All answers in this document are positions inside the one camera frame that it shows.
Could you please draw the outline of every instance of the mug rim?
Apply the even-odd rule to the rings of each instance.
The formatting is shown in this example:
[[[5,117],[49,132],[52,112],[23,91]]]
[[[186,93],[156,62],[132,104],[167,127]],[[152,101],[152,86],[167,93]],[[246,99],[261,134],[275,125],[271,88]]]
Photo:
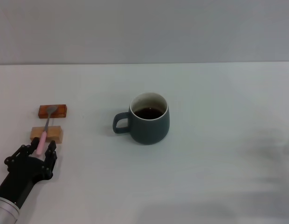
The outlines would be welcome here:
[[[139,116],[137,116],[137,115],[133,112],[133,110],[132,110],[132,108],[131,108],[131,105],[132,105],[133,101],[134,101],[137,97],[139,97],[139,96],[141,96],[141,95],[148,94],[148,93],[153,93],[153,94],[155,94],[155,95],[158,95],[158,96],[162,97],[162,99],[166,102],[166,110],[165,110],[165,112],[164,112],[160,117],[158,117],[158,118],[155,118],[155,119],[144,119],[144,118],[140,118]],[[167,111],[168,111],[168,103],[167,103],[167,100],[166,100],[163,96],[161,96],[160,94],[158,94],[158,93],[155,93],[155,92],[144,92],[144,93],[141,93],[141,94],[137,95],[135,98],[133,98],[133,100],[131,101],[131,103],[130,103],[130,105],[129,105],[129,109],[130,109],[131,113],[132,113],[135,117],[137,117],[138,119],[147,120],[147,121],[155,121],[155,120],[158,120],[158,119],[162,118],[162,117],[167,113]]]

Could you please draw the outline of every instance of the black coffee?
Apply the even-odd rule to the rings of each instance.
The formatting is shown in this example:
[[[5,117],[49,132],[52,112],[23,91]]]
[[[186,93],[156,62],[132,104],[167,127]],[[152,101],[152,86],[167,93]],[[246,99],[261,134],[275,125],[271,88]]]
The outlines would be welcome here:
[[[159,118],[163,115],[163,113],[160,110],[157,110],[155,108],[144,108],[139,111],[134,112],[136,116],[142,118],[142,119],[147,119],[147,120],[152,120]]]

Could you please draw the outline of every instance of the mug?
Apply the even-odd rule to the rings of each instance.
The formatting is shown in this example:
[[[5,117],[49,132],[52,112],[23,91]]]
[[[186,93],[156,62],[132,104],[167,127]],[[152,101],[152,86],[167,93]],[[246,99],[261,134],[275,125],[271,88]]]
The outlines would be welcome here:
[[[121,119],[128,119],[127,127],[117,127]],[[157,93],[143,93],[132,100],[128,112],[115,116],[112,128],[117,134],[130,133],[140,144],[157,143],[169,130],[168,103]]]

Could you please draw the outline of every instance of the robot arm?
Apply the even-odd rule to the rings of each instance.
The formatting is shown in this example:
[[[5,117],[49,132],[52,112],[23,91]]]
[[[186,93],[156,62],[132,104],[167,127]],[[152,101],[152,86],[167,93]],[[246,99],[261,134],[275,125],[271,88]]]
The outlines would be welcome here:
[[[39,138],[34,138],[31,145],[22,145],[5,159],[9,174],[0,185],[0,224],[14,224],[34,185],[53,176],[57,159],[55,141],[50,142],[44,161],[30,156],[38,144]]]

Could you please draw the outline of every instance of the table surface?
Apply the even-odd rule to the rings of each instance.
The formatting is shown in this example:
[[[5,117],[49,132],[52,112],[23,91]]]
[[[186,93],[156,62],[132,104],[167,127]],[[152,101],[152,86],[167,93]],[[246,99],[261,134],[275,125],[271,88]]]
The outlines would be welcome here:
[[[114,134],[114,116],[151,91],[169,103],[167,137],[143,146]],[[64,139],[18,224],[289,220],[276,159],[289,138],[289,63],[0,66],[0,184],[48,104],[67,104],[49,123]]]

